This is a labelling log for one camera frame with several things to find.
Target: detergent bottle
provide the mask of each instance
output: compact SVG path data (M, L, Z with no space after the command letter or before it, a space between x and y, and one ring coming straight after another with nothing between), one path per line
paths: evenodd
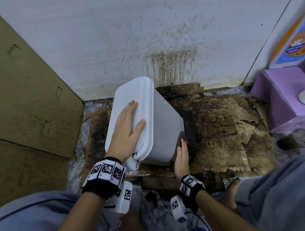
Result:
M269 69L299 65L305 59L305 14L303 14L276 46Z

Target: mold stain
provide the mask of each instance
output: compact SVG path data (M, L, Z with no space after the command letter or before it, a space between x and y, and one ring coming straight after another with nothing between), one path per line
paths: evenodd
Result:
M195 78L196 50L151 54L155 87L189 83Z

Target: forearm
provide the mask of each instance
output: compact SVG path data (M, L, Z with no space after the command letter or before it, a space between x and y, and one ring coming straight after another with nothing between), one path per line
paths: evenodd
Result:
M57 231L96 230L106 199L84 192Z
M234 230L234 231L255 231L247 221L217 200L212 198L206 191L199 191L196 195L196 203L203 212L209 225L214 231Z

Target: bottle label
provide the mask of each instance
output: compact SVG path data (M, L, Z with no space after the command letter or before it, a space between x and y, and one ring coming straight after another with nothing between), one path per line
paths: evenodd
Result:
M283 51L281 56L275 62L276 64L286 62L297 62L305 57L305 23L299 29L298 33L291 40L290 44Z

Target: trash can lid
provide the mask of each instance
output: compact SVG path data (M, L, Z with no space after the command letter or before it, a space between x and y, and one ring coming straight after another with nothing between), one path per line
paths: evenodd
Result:
M153 147L153 99L154 84L153 81L146 76L137 77L117 89L114 95L105 143L106 152L108 151L119 114L130 101L135 100L139 105L133 113L132 131L134 131L141 119L144 119L146 124L140 135L132 158L135 161L140 161L148 156Z

